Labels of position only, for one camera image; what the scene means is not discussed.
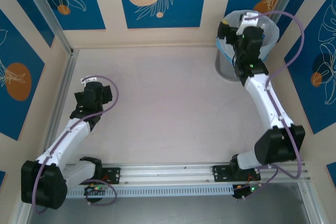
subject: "plastic container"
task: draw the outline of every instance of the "plastic container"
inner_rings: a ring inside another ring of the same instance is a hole
[[[247,12],[257,13],[255,10],[235,10],[226,15],[224,19],[229,23],[230,26],[239,27],[239,19],[241,14]],[[264,30],[264,39],[262,41],[263,45],[261,46],[259,55],[259,58],[264,61],[279,39],[279,28],[267,16],[259,17],[258,27]],[[239,78],[236,77],[234,68],[232,66],[232,58],[235,54],[233,46],[227,44],[226,39],[218,38],[216,41],[216,46],[218,48],[215,64],[217,72],[225,79],[238,81]]]

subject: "white floor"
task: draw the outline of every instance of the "white floor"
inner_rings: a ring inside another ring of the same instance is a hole
[[[240,82],[217,74],[216,52],[214,47],[80,50],[58,134],[76,107],[73,94],[83,90],[80,78],[107,76],[120,97],[69,163],[83,156],[123,164],[227,162],[251,150],[263,134],[259,114]]]

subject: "cable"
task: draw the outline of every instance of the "cable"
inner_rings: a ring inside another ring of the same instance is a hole
[[[102,180],[98,180],[98,179],[87,179],[85,180],[84,182],[88,182],[88,183],[91,183],[91,182],[96,182],[96,183],[100,183],[100,184],[104,184],[106,186],[108,186],[109,188],[112,189],[112,191],[114,192],[114,199],[113,201],[109,202],[109,203],[104,203],[104,204],[97,204],[97,203],[91,203],[89,201],[89,198],[88,196],[91,194],[91,192],[93,192],[94,190],[92,191],[89,191],[86,196],[85,196],[85,200],[88,202],[88,204],[90,205],[93,205],[93,206],[96,206],[96,207],[106,207],[106,206],[111,206],[113,203],[115,203],[115,201],[117,200],[117,191],[115,190],[115,188],[113,186],[111,186],[109,183],[105,182],[105,181],[102,181]]]
[[[259,181],[258,180],[256,180],[255,178],[253,178],[251,175],[249,176],[249,178],[248,179],[252,179],[254,182],[258,182],[259,183]]]
[[[248,185],[248,183],[250,183],[250,180],[251,180],[251,175],[248,175],[248,180],[246,182],[246,185]]]
[[[265,183],[263,183],[263,185],[260,186],[259,189],[255,190],[253,193],[251,193],[251,194],[249,194],[247,196],[244,196],[242,199],[245,200],[246,198],[250,197],[251,195],[254,195],[256,192],[262,190],[268,183],[270,183],[278,175],[278,173],[279,173],[279,170],[277,169],[275,171],[275,173],[273,174],[273,176],[270,177]]]
[[[294,178],[294,179],[299,178],[299,177],[301,176],[301,172],[302,172],[301,157],[300,157],[299,150],[298,150],[298,148],[297,148],[297,146],[296,146],[296,144],[295,144],[294,137],[293,137],[292,133],[290,132],[289,127],[287,126],[285,120],[283,119],[282,114],[281,114],[281,111],[280,111],[280,109],[279,109],[277,103],[275,102],[275,100],[274,100],[274,98],[273,98],[273,96],[272,96],[270,90],[268,89],[268,86],[269,86],[271,80],[272,80],[275,76],[277,76],[277,75],[278,75],[279,73],[281,73],[285,68],[287,68],[288,66],[290,66],[290,65],[291,65],[291,64],[292,64],[292,63],[299,57],[299,55],[300,55],[300,53],[301,53],[301,51],[302,51],[302,49],[303,49],[303,44],[304,44],[304,41],[305,41],[305,31],[304,31],[303,25],[302,25],[302,23],[299,21],[299,19],[298,19],[297,17],[295,17],[294,15],[292,15],[292,14],[290,14],[290,13],[288,13],[288,12],[284,12],[284,11],[281,11],[281,10],[272,10],[272,11],[270,11],[270,12],[266,12],[266,13],[259,14],[259,15],[256,16],[256,17],[246,18],[246,20],[256,19],[256,18],[259,18],[259,17],[261,17],[261,16],[266,16],[266,15],[269,15],[269,14],[275,14],[275,13],[277,13],[277,14],[282,14],[282,15],[285,15],[285,16],[290,17],[291,19],[293,19],[293,20],[298,24],[298,26],[299,26],[299,28],[300,28],[300,31],[301,31],[301,42],[300,42],[300,46],[299,46],[298,51],[297,51],[296,54],[294,55],[294,57],[293,57],[290,61],[288,61],[285,65],[283,65],[281,68],[279,68],[275,73],[273,73],[272,75],[270,75],[270,76],[268,77],[267,81],[266,81],[266,91],[267,91],[267,94],[268,94],[268,96],[269,96],[269,98],[270,98],[270,100],[271,100],[271,102],[272,102],[274,108],[276,109],[278,116],[281,118],[280,120],[281,120],[281,122],[282,122],[282,124],[283,124],[283,126],[284,126],[284,128],[285,128],[285,130],[286,130],[286,132],[287,132],[287,134],[288,134],[288,136],[289,136],[289,139],[290,139],[291,143],[292,143],[292,146],[293,146],[293,149],[294,149],[296,158],[297,158],[297,162],[298,162],[298,172],[297,172],[297,174],[296,174],[295,176],[293,176],[293,175],[291,175],[289,172],[287,172],[286,170],[284,170],[283,168],[281,168],[281,167],[279,167],[279,166],[277,166],[277,165],[275,165],[275,164],[271,164],[271,167],[272,167],[272,168],[276,168],[277,171],[276,171],[275,175],[273,175],[269,180],[267,180],[267,181],[266,181],[266,182],[259,188],[259,190],[260,190],[263,186],[265,186],[266,184],[268,184],[272,179],[274,179],[275,176],[278,174],[279,170],[282,171],[283,173],[285,173],[286,175],[288,175],[289,177]],[[269,168],[269,167],[268,167],[268,166],[261,166],[261,167],[258,167],[258,169],[266,169],[266,168]]]
[[[76,123],[74,123],[71,127],[70,127],[70,131],[75,128],[79,123],[83,122],[84,120],[88,119],[88,118],[92,118],[94,116],[98,116],[98,115],[102,115],[108,111],[110,111],[117,103],[118,99],[119,99],[119,90],[118,90],[118,87],[117,85],[112,81],[110,80],[109,78],[105,77],[105,76],[99,76],[99,75],[93,75],[93,76],[87,76],[85,78],[83,78],[83,81],[89,79],[89,78],[101,78],[101,79],[105,79],[107,81],[109,81],[115,88],[115,100],[114,102],[112,103],[111,106],[109,106],[106,110],[104,111],[101,111],[101,112],[97,112],[97,113],[94,113],[94,114],[91,114],[91,115],[87,115],[85,117],[83,117],[82,119],[78,120]],[[64,140],[64,138],[68,135],[68,133],[70,131],[66,131],[61,137],[60,139],[57,141],[57,143],[55,144],[55,146],[50,150],[50,153],[49,153],[49,156],[46,157],[46,159],[43,161],[40,169],[38,170],[38,173],[37,173],[37,176],[36,176],[36,179],[35,179],[35,183],[34,183],[34,186],[33,186],[33,194],[32,194],[32,197],[31,197],[31,203],[32,203],[32,206],[33,206],[33,209],[35,210],[36,213],[38,214],[42,214],[43,212],[45,212],[47,210],[47,208],[43,209],[42,211],[39,211],[37,209],[37,205],[36,205],[36,191],[37,191],[37,186],[38,186],[38,182],[40,180],[40,177],[41,177],[41,174],[43,172],[43,169],[44,167],[46,166],[48,160],[50,159],[50,157],[52,156],[52,154],[55,152],[55,150],[57,149],[57,147],[60,145],[60,143]]]

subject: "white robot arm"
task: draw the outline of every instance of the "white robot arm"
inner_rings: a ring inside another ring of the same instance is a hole
[[[258,15],[247,12],[241,16],[240,27],[230,27],[223,20],[218,28],[219,39],[226,38],[227,43],[234,48],[233,64],[236,75],[253,98],[265,130],[265,134],[257,141],[253,150],[233,156],[227,170],[230,170],[236,181],[244,181],[255,167],[296,159],[284,124],[289,128],[298,149],[305,136],[303,127],[294,125],[285,113],[271,83],[266,85],[268,70],[259,59],[263,30],[257,26],[258,18],[251,19]]]
[[[36,190],[36,204],[52,209],[59,208],[64,202],[67,190],[87,179],[101,179],[101,160],[84,157],[74,166],[65,166],[78,145],[92,131],[100,120],[103,104],[112,101],[110,86],[103,86],[96,78],[86,78],[84,92],[75,93],[76,109],[70,120],[53,145],[34,162],[26,161],[21,168],[22,201],[32,203],[33,187],[38,171],[43,168]]]

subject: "beige wall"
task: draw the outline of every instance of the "beige wall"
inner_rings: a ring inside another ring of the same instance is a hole
[[[307,27],[325,1],[305,0],[296,15],[302,21],[304,27]],[[271,72],[274,72],[274,70],[284,64],[283,58],[299,36],[300,30],[297,24],[292,22],[267,60],[267,66]],[[302,124],[306,130],[301,156],[308,166],[311,179],[329,219],[335,220],[336,190],[326,170],[326,164],[336,162],[336,125],[334,124],[313,135],[289,72],[287,70],[284,71],[272,82],[287,113],[296,124]]]
[[[127,29],[121,0],[97,0],[106,30],[65,31],[74,48],[213,45],[228,0],[204,0],[200,28]]]
[[[16,0],[0,0],[0,9],[45,63],[19,141],[0,133],[0,170],[7,174],[0,193],[0,223],[7,223],[20,200],[21,166],[41,152],[67,55],[57,40],[49,48]]]

